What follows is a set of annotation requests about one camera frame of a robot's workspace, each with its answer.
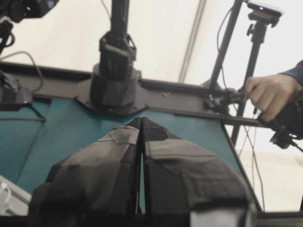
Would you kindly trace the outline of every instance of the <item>hand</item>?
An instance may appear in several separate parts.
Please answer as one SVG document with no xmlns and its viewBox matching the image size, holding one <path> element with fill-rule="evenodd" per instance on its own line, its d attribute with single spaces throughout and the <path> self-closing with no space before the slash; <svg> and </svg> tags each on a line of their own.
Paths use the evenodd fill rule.
<svg viewBox="0 0 303 227">
<path fill-rule="evenodd" d="M 299 82 L 284 74 L 248 78 L 245 84 L 248 98 L 263 112 L 262 118 L 267 122 L 272 121 L 300 90 Z"/>
</svg>

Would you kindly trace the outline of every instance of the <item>teal panel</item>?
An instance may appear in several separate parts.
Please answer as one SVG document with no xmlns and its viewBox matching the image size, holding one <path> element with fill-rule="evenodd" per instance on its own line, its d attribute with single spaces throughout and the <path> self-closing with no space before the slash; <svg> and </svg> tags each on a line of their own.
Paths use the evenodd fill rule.
<svg viewBox="0 0 303 227">
<path fill-rule="evenodd" d="M 49 104 L 35 103 L 34 107 L 44 116 Z M 37 115 L 29 108 L 18 112 L 0 112 L 0 175 L 16 182 L 21 168 L 35 142 L 35 135 L 41 128 L 40 122 L 6 121 L 3 118 L 33 118 Z"/>
<path fill-rule="evenodd" d="M 22 172 L 17 183 L 29 193 L 45 181 L 54 163 L 135 117 L 150 118 L 172 133 L 220 155 L 239 170 L 221 124 L 216 120 L 149 110 L 126 118 L 95 116 L 76 101 L 63 99 L 54 99 L 50 106 L 35 105 L 44 115 L 47 114 L 47 122 L 42 126 L 38 122 L 0 122 L 0 174 L 16 181 L 18 173 Z M 35 117 L 29 110 L 14 114 Z M 37 132 L 38 137 L 29 152 Z"/>
</svg>

